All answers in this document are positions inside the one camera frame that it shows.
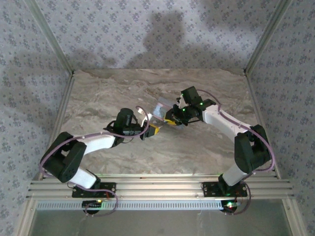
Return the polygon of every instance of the marble surface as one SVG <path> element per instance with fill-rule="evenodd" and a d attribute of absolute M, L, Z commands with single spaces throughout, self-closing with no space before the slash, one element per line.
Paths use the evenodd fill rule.
<path fill-rule="evenodd" d="M 176 102 L 190 86 L 206 89 L 237 119 L 256 124 L 245 78 L 220 69 L 106 69 L 76 71 L 62 131 L 73 135 L 98 132 L 120 108 L 140 105 L 152 112 L 161 96 Z M 200 93 L 203 99 L 209 96 Z M 203 122 L 182 130 L 169 125 L 145 141 L 86 155 L 82 167 L 107 174 L 219 174 L 234 162 L 234 144 Z"/>

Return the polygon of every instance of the patterned wallpaper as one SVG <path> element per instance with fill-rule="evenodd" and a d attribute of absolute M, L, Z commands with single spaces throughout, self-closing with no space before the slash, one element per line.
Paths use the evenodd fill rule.
<path fill-rule="evenodd" d="M 294 0 L 251 75 L 284 178 L 315 235 L 315 2 Z"/>
<path fill-rule="evenodd" d="M 0 11 L 0 235 L 12 235 L 68 74 L 23 1 Z"/>
<path fill-rule="evenodd" d="M 246 66 L 278 0 L 42 0 L 75 69 Z"/>

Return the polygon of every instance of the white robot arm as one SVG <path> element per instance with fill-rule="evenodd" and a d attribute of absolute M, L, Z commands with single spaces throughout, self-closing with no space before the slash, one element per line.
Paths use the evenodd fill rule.
<path fill-rule="evenodd" d="M 192 122 L 191 119 L 198 118 L 218 128 L 234 143 L 235 164 L 219 177 L 223 192 L 238 184 L 253 170 L 271 159 L 268 147 L 260 139 L 262 138 L 268 144 L 262 126 L 252 127 L 224 112 L 220 109 L 220 104 L 210 99 L 202 100 L 195 87 L 182 91 L 177 101 L 178 105 L 174 104 L 173 108 L 166 113 L 166 121 L 175 125 L 188 125 Z"/>
<path fill-rule="evenodd" d="M 99 178 L 92 172 L 80 168 L 84 155 L 96 150 L 116 147 L 124 141 L 124 138 L 140 137 L 144 140 L 158 133 L 159 128 L 149 124 L 152 115 L 145 114 L 142 109 L 138 112 L 142 114 L 139 123 L 131 109 L 122 108 L 116 120 L 99 133 L 77 137 L 67 132 L 61 133 L 41 159 L 40 169 L 46 169 L 63 183 L 70 181 L 85 189 L 95 187 Z"/>

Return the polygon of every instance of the purple cable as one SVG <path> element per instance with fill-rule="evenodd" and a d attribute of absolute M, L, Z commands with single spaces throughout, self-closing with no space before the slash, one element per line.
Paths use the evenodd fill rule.
<path fill-rule="evenodd" d="M 39 163 L 39 171 L 45 175 L 45 176 L 48 176 L 48 177 L 52 177 L 52 175 L 49 175 L 47 174 L 44 170 L 43 170 L 43 165 L 45 164 L 45 162 L 48 160 L 49 157 L 51 157 L 58 149 L 60 149 L 63 145 L 66 145 L 67 143 L 70 143 L 71 141 L 73 140 L 77 140 L 77 139 L 86 139 L 86 138 L 92 138 L 92 137 L 98 137 L 98 136 L 102 136 L 102 135 L 113 135 L 113 136 L 116 136 L 116 137 L 120 137 L 120 138 L 136 138 L 136 137 L 140 137 L 142 134 L 144 134 L 148 128 L 149 128 L 149 116 L 148 116 L 148 113 L 140 106 L 136 106 L 137 109 L 142 109 L 143 112 L 145 113 L 146 117 L 147 117 L 147 125 L 145 127 L 145 129 L 139 133 L 139 134 L 136 134 L 136 135 L 131 135 L 131 136 L 125 136 L 125 135 L 119 135 L 119 134 L 114 134 L 114 133 L 110 133 L 110 132 L 99 132 L 99 133 L 93 133 L 93 134 L 88 134 L 88 135 L 82 135 L 82 136 L 77 136 L 77 137 L 73 137 L 71 139 L 68 139 L 64 142 L 62 142 L 61 144 L 57 145 L 53 150 L 51 150 L 45 157 L 44 159 Z M 98 216 L 105 216 L 105 215 L 109 215 L 111 213 L 113 213 L 117 207 L 118 207 L 118 196 L 113 192 L 113 191 L 110 191 L 110 190 L 107 190 L 107 189 L 87 189 L 87 188 L 84 188 L 83 186 L 81 185 L 77 185 L 79 188 L 85 190 L 85 191 L 90 191 L 90 192 L 108 192 L 108 193 L 111 193 L 114 195 L 114 197 L 116 198 L 116 203 L 115 203 L 115 207 L 108 213 L 105 213 L 105 214 L 101 214 L 101 215 L 98 215 Z M 87 208 L 88 208 L 89 205 L 87 205 L 86 209 L 85 209 L 85 213 L 87 215 L 89 215 L 87 213 Z"/>
<path fill-rule="evenodd" d="M 234 124 L 234 125 L 237 125 L 237 126 L 243 128 L 243 129 L 245 129 L 245 130 L 251 132 L 252 134 L 254 134 L 256 137 L 258 137 L 258 138 L 266 145 L 266 147 L 268 148 L 268 151 L 269 151 L 269 153 L 270 153 L 270 155 L 271 155 L 271 165 L 270 165 L 270 167 L 268 167 L 268 168 L 266 168 L 266 169 L 256 170 L 256 171 L 270 171 L 270 170 L 272 170 L 273 167 L 275 166 L 276 158 L 275 158 L 275 154 L 274 154 L 274 152 L 273 152 L 271 146 L 267 143 L 267 141 L 266 141 L 263 137 L 261 137 L 257 132 L 253 131 L 253 130 L 250 129 L 249 127 L 246 127 L 246 126 L 244 126 L 244 125 L 242 125 L 242 124 L 240 124 L 240 123 L 238 123 L 238 122 L 236 122 L 236 121 L 230 119 L 230 118 L 227 117 L 225 114 L 223 114 L 223 113 L 220 111 L 220 109 L 221 109 L 221 103 L 220 103 L 219 100 L 218 100 L 215 96 L 213 96 L 211 93 L 209 93 L 208 91 L 205 91 L 205 90 L 203 90 L 203 89 L 197 89 L 197 91 L 205 92 L 206 94 L 212 96 L 212 97 L 215 99 L 215 101 L 218 103 L 218 113 L 219 113 L 224 119 L 226 119 L 227 121 L 231 122 L 231 123 Z"/>

